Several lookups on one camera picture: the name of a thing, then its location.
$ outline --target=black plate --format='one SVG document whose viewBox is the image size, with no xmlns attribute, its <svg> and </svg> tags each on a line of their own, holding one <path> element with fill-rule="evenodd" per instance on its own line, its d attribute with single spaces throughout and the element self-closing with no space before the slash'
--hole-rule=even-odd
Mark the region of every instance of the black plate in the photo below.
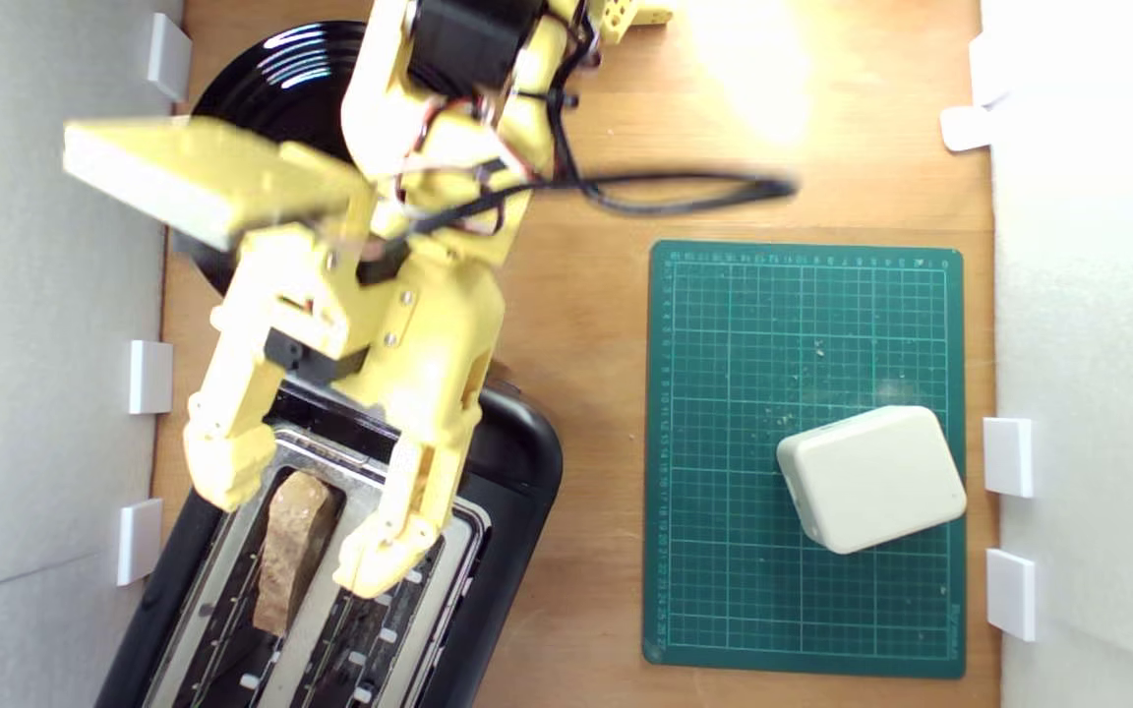
<svg viewBox="0 0 1133 708">
<path fill-rule="evenodd" d="M 352 77 L 365 23 L 330 19 L 288 28 L 244 50 L 204 89 L 194 116 L 220 118 L 273 139 L 293 139 L 351 161 L 340 127 L 340 104 Z M 417 84 L 435 93 L 461 95 L 431 71 L 409 68 Z M 235 276 L 235 254 L 174 233 L 174 246 L 189 255 L 221 295 Z"/>
</svg>

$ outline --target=yellow block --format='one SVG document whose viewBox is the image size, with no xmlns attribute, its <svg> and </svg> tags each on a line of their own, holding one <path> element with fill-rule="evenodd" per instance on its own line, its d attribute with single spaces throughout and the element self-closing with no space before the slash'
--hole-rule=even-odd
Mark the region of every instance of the yellow block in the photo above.
<svg viewBox="0 0 1133 708">
<path fill-rule="evenodd" d="M 271 143 L 215 118 L 63 126 L 63 169 L 208 246 L 244 230 L 373 210 L 358 170 L 317 150 Z"/>
</svg>

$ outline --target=grid lines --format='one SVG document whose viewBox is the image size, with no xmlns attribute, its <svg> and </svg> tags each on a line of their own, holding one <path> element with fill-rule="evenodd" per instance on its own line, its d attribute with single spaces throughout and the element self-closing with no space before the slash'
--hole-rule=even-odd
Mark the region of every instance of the grid lines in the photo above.
<svg viewBox="0 0 1133 708">
<path fill-rule="evenodd" d="M 834 555 L 804 540 L 774 454 L 795 432 L 919 404 L 963 470 L 959 256 L 662 242 L 651 274 L 647 656 L 963 672 L 963 521 Z"/>
</svg>

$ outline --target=black cable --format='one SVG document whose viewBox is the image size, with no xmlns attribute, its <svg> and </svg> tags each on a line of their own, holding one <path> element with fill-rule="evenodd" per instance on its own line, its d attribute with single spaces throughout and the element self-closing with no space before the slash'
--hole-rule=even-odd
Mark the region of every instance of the black cable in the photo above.
<svg viewBox="0 0 1133 708">
<path fill-rule="evenodd" d="M 602 193 L 603 185 L 636 184 L 636 182 L 662 182 L 662 181 L 726 181 L 740 182 L 741 188 L 725 191 L 715 197 L 693 198 L 691 202 L 656 202 L 656 203 L 625 203 L 625 213 L 644 215 L 679 215 L 702 212 L 707 210 L 721 210 L 725 206 L 747 205 L 750 202 L 764 201 L 764 198 L 790 197 L 799 187 L 793 181 L 768 176 L 744 176 L 738 173 L 721 173 L 710 170 L 666 170 L 666 171 L 639 171 L 639 173 L 620 173 L 610 176 L 590 176 L 583 180 L 571 178 L 555 178 L 552 180 L 529 181 L 512 185 L 504 189 L 484 194 L 463 205 L 449 207 L 436 212 L 426 219 L 417 220 L 412 225 L 393 241 L 414 234 L 427 234 L 433 230 L 446 228 L 454 221 L 483 214 L 486 211 L 495 210 L 509 197 L 523 191 L 562 191 L 562 190 L 593 190 Z"/>
</svg>

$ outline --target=robotic arm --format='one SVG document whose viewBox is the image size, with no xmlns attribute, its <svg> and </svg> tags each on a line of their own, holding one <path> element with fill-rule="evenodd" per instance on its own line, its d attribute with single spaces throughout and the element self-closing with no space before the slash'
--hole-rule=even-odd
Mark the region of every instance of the robotic arm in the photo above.
<svg viewBox="0 0 1133 708">
<path fill-rule="evenodd" d="M 375 597 L 421 560 L 480 418 L 504 312 L 494 268 L 531 188 L 602 202 L 563 143 L 562 83 L 598 40 L 666 18 L 639 0 L 376 0 L 341 112 L 355 165 L 211 118 L 66 126 L 69 173 L 237 250 L 184 432 L 203 497 L 232 511 L 256 494 L 275 446 L 262 418 L 289 373 L 401 432 L 377 511 L 342 541 L 334 581 Z M 471 89 L 432 93 L 410 62 Z M 769 180 L 706 205 L 792 191 Z"/>
</svg>

